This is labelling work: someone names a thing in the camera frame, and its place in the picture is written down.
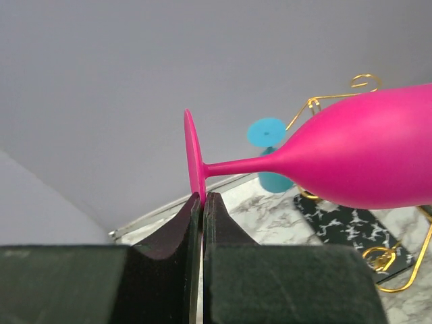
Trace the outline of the pink wine glass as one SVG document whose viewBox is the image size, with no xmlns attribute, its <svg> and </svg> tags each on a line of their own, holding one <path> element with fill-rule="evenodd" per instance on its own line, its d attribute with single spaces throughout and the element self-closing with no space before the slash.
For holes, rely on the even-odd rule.
<svg viewBox="0 0 432 324">
<path fill-rule="evenodd" d="M 274 153 L 203 162 L 196 128 L 184 113 L 191 191 L 206 198 L 206 179 L 272 172 L 319 198 L 358 209 L 431 203 L 431 85 L 358 94 L 306 121 Z"/>
</svg>

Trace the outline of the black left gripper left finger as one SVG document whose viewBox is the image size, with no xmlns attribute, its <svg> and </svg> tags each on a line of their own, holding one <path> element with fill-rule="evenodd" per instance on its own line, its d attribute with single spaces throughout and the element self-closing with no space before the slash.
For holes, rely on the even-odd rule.
<svg viewBox="0 0 432 324">
<path fill-rule="evenodd" d="M 1 247 L 2 323 L 194 323 L 202 205 L 134 245 Z"/>
</svg>

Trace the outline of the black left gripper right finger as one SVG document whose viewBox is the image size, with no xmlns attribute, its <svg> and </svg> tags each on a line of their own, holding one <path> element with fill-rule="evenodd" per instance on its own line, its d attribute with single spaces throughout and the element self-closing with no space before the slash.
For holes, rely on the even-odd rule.
<svg viewBox="0 0 432 324">
<path fill-rule="evenodd" d="M 260 245 L 218 193 L 203 212 L 205 323 L 386 323 L 370 269 L 341 246 Z"/>
</svg>

